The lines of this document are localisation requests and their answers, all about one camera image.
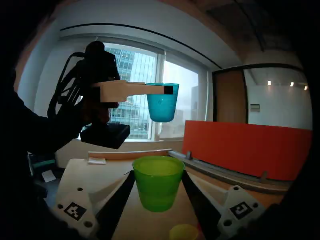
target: glass building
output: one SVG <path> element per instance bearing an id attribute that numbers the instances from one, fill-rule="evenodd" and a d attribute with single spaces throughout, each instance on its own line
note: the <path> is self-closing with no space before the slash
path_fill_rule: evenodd
<path id="1" fill-rule="evenodd" d="M 155 82 L 157 55 L 138 48 L 105 43 L 105 50 L 116 56 L 121 80 L 128 82 Z M 111 123 L 130 125 L 128 139 L 149 139 L 151 120 L 146 95 L 129 96 L 111 110 Z"/>

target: hand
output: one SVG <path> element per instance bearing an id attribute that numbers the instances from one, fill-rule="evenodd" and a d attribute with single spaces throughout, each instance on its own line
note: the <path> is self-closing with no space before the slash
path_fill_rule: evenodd
<path id="1" fill-rule="evenodd" d="M 119 106 L 117 102 L 96 102 L 86 97 L 83 97 L 78 104 L 86 124 L 91 122 L 106 124 L 110 120 L 109 108 L 117 108 Z"/>

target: blue cup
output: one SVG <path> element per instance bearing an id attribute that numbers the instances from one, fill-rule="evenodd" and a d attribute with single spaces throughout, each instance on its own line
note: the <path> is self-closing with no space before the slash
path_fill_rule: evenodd
<path id="1" fill-rule="evenodd" d="M 147 94 L 150 118 L 155 122 L 170 122 L 174 118 L 179 84 L 147 83 L 146 85 L 172 86 L 173 94 Z"/>

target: orange partition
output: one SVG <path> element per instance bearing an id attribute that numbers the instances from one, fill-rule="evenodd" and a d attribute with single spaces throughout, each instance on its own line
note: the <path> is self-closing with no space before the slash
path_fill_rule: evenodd
<path id="1" fill-rule="evenodd" d="M 244 174 L 294 180 L 309 153 L 312 131 L 229 122 L 186 121 L 183 153 Z"/>

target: black sleeve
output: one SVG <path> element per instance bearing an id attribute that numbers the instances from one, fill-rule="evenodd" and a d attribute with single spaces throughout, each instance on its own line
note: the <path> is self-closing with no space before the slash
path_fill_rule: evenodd
<path id="1" fill-rule="evenodd" d="M 17 139 L 22 140 L 25 150 L 34 154 L 56 152 L 73 138 L 77 138 L 84 123 L 80 106 L 65 107 L 56 118 L 40 117 L 28 109 L 13 88 L 5 93 L 3 117 L 5 127 Z"/>

